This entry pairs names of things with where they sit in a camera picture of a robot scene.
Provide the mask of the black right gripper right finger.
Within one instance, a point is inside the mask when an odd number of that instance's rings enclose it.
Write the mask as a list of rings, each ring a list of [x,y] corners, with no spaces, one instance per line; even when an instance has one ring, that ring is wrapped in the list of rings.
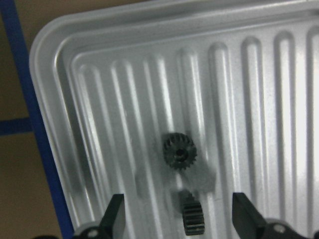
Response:
[[[245,193],[232,195],[232,224],[240,239],[261,239],[267,226]]]

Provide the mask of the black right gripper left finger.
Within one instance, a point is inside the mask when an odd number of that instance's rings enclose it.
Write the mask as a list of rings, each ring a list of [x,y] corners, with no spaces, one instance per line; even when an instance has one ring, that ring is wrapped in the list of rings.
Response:
[[[124,236],[124,194],[114,194],[99,224],[100,239],[122,239]]]

